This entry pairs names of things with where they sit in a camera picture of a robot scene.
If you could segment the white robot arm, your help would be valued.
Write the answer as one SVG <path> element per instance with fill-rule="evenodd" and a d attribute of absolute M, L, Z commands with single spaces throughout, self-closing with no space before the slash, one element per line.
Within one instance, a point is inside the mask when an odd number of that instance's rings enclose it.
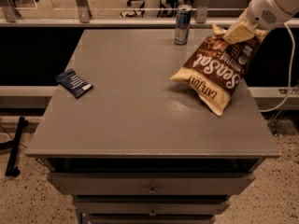
<path fill-rule="evenodd" d="M 254 36 L 263 40 L 271 30 L 282 27 L 298 11 L 299 0 L 251 0 L 223 39 L 229 44 L 244 42 Z"/>

